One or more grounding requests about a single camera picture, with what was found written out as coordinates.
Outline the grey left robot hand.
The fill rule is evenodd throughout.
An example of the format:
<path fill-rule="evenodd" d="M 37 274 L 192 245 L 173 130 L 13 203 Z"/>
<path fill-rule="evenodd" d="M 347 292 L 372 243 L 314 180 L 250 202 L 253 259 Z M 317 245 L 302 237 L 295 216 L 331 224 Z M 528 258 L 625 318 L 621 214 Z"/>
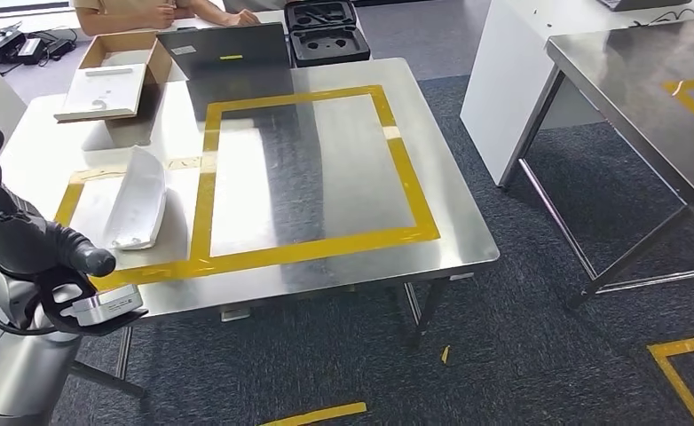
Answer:
<path fill-rule="evenodd" d="M 0 131 L 0 151 L 4 134 Z M 44 218 L 30 202 L 2 182 L 0 166 L 0 267 L 14 275 L 35 275 L 56 266 L 103 277 L 116 260 L 82 233 Z"/>

